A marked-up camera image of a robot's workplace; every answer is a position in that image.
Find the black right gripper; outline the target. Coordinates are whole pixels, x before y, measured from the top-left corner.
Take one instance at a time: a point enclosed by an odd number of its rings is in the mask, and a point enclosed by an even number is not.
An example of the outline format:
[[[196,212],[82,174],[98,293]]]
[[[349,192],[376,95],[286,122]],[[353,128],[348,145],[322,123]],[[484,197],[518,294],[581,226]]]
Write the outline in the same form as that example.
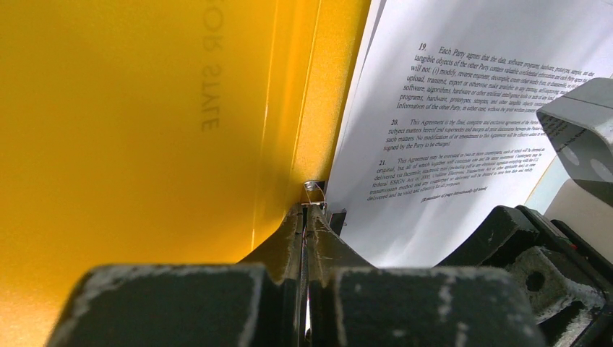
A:
[[[496,206],[440,265],[508,271],[548,346],[612,345],[612,264],[560,220]]]

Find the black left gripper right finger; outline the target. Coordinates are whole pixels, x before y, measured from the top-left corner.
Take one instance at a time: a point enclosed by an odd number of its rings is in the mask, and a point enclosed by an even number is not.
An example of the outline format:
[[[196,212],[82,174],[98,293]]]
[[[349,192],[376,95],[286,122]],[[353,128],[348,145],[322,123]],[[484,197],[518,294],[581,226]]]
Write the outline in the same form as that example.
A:
[[[498,206],[438,266],[377,269],[310,207],[311,344],[544,346],[523,285],[502,269],[536,236],[519,211]]]

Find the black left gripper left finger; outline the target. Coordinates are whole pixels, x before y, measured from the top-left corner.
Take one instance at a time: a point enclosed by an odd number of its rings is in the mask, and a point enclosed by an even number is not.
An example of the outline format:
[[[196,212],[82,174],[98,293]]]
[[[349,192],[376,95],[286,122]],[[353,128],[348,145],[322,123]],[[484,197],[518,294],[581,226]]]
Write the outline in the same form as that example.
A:
[[[94,267],[71,292],[49,346],[300,346],[303,208],[236,264]]]

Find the metal folder clip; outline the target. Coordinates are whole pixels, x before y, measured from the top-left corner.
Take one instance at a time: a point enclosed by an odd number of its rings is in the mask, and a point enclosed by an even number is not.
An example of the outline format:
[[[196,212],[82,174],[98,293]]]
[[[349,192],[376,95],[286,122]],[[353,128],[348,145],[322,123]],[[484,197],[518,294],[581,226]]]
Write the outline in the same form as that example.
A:
[[[346,225],[347,210],[342,209],[330,212],[327,208],[327,198],[325,195],[326,181],[314,180],[303,183],[302,202],[303,207],[317,206],[324,216],[324,220],[331,230],[340,236],[343,227]]]

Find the white text paper sheet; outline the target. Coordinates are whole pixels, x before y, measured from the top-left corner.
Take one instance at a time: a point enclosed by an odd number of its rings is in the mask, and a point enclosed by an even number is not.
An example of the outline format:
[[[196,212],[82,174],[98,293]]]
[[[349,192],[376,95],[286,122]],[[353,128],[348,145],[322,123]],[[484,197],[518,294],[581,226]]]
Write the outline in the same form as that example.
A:
[[[378,267],[429,267],[558,158],[536,111],[612,79],[610,1],[373,1],[327,206]]]

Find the yellow plastic folder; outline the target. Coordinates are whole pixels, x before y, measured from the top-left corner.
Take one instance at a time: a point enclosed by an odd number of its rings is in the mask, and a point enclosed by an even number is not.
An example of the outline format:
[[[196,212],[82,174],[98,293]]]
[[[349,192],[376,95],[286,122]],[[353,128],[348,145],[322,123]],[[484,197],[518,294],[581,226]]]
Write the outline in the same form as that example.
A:
[[[368,1],[3,1],[1,344],[111,263],[233,263],[325,180]]]

